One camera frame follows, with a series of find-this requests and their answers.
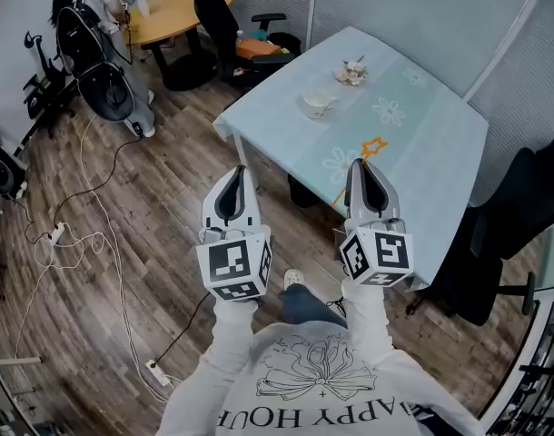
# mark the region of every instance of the black cable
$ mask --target black cable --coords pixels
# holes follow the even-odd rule
[[[171,45],[162,45],[160,48],[163,49],[163,48],[174,48],[176,46],[176,41],[178,40],[177,37],[175,37],[173,39],[173,42]],[[148,54],[148,56],[145,56],[144,58],[140,58],[140,63],[146,63],[146,61],[148,61],[148,59],[153,55],[153,52],[150,52]]]
[[[178,334],[178,336],[176,336],[176,338],[170,343],[170,345],[168,346],[168,348],[164,351],[164,353],[158,357],[154,363],[152,364],[152,368],[155,368],[155,366],[158,364],[158,362],[164,357],[164,355],[166,355],[171,349],[172,349],[172,346],[176,344],[176,342],[183,337],[183,334],[185,332],[188,331],[188,328],[190,328],[190,325],[192,324],[193,320],[194,320],[194,317],[196,316],[196,313],[198,312],[198,309],[201,307],[201,305],[203,304],[203,302],[206,300],[206,298],[211,295],[210,292],[207,292],[206,295],[201,299],[200,302],[198,302],[198,305],[196,305],[196,309],[194,310],[194,313],[193,313],[193,316],[190,317],[190,320],[188,321],[188,324],[186,325],[186,328],[184,328],[182,330],[182,332],[180,334]]]
[[[331,307],[332,305],[335,305],[336,307],[338,307],[338,311],[343,315],[343,318],[346,317],[346,309],[343,306],[343,297],[341,297],[337,301],[331,301],[325,304],[326,307]]]
[[[29,222],[29,224],[26,226],[25,232],[23,233],[23,235],[25,236],[25,239],[26,239],[26,241],[27,241],[28,243],[30,243],[30,244],[32,244],[32,245],[35,245],[35,244],[37,244],[37,243],[41,240],[41,238],[42,238],[44,235],[47,235],[47,236],[49,237],[49,239],[51,239],[51,234],[49,234],[49,233],[42,233],[42,234],[37,238],[37,240],[36,240],[35,242],[31,241],[31,240],[27,237],[26,232],[29,231],[29,228],[30,228],[33,224],[35,224],[35,222],[34,222],[33,220],[31,220],[31,218],[29,218],[29,212],[27,211],[26,207],[25,207],[22,203],[18,202],[17,200],[12,200],[12,199],[11,199],[11,202],[16,203],[16,204],[19,205],[20,207],[23,207],[23,210],[25,210],[25,216],[26,216],[26,219],[27,219],[27,221]]]
[[[73,195],[70,195],[69,197],[67,197],[65,200],[63,200],[59,206],[57,207],[57,210],[55,210],[55,214],[53,215],[53,226],[56,228],[57,227],[57,221],[56,221],[56,218],[57,218],[57,214],[59,213],[59,211],[61,210],[61,208],[68,202],[70,201],[71,199],[73,199],[74,197],[77,197],[79,195],[84,195],[86,193],[90,193],[90,192],[94,192],[94,191],[97,191],[98,189],[101,189],[102,187],[104,187],[106,184],[109,183],[110,179],[112,179],[112,176],[114,175],[114,171],[115,171],[115,166],[117,165],[117,155],[120,153],[120,151],[126,146],[126,145],[130,145],[130,144],[137,144],[139,143],[141,140],[143,139],[143,135],[141,135],[140,137],[138,137],[135,141],[130,141],[130,142],[126,142],[125,144],[122,144],[118,147],[118,149],[115,151],[115,155],[114,155],[114,166],[112,166],[112,171],[110,172],[110,175],[107,176],[107,179],[99,184],[97,187],[94,187],[93,189],[88,189],[86,191],[81,191],[80,193],[74,193]]]
[[[130,64],[134,61],[134,57],[132,56],[132,29],[130,29],[130,21],[128,21],[128,47],[130,48]]]

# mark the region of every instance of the round wooden table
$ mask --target round wooden table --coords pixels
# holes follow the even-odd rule
[[[227,5],[232,0],[225,0]],[[174,91],[189,90],[210,81],[216,73],[216,57],[201,46],[196,26],[194,0],[149,0],[150,16],[137,8],[130,13],[131,44],[152,50],[164,85]],[[169,38],[186,34],[191,53],[167,64],[160,45]]]

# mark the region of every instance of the person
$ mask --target person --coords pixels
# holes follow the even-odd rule
[[[53,27],[57,26],[59,12],[66,6],[74,5],[75,2],[76,0],[53,0],[50,18]],[[134,67],[121,57],[121,55],[125,57],[128,53],[124,34],[120,28],[121,25],[126,24],[126,13],[122,2],[120,0],[83,0],[83,3],[99,16],[101,20],[100,29],[111,39],[115,49],[107,50],[107,53],[110,54],[108,61],[123,69],[124,77],[134,92],[135,108],[129,120],[140,125],[145,137],[152,137],[155,134],[154,114],[150,109],[153,92],[148,90],[141,77],[135,72]]]
[[[217,300],[213,343],[173,392],[157,436],[484,436],[456,399],[392,347],[383,289],[345,283],[342,293],[347,323],[289,270],[280,294],[289,324],[254,335],[257,302]],[[441,431],[414,412],[439,419]]]

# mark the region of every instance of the power plug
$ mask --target power plug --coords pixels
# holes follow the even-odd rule
[[[51,245],[55,247],[57,243],[59,242],[59,239],[61,239],[61,236],[65,232],[65,223],[60,222],[57,224],[57,227],[53,229],[53,233],[51,234]]]
[[[154,360],[149,360],[148,362],[146,362],[146,368],[150,370],[152,376],[160,384],[162,384],[163,387],[170,384],[170,380],[168,379],[162,368],[160,368]]]

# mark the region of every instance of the orange star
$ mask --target orange star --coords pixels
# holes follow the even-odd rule
[[[377,144],[376,149],[375,150],[370,150],[369,147],[371,145],[375,145],[375,144]],[[381,137],[376,137],[374,140],[369,141],[369,142],[362,142],[361,143],[362,149],[361,149],[360,156],[362,156],[364,159],[368,160],[368,158],[370,158],[372,155],[377,155],[378,152],[382,148],[384,148],[386,145],[388,145],[388,143],[383,142]]]

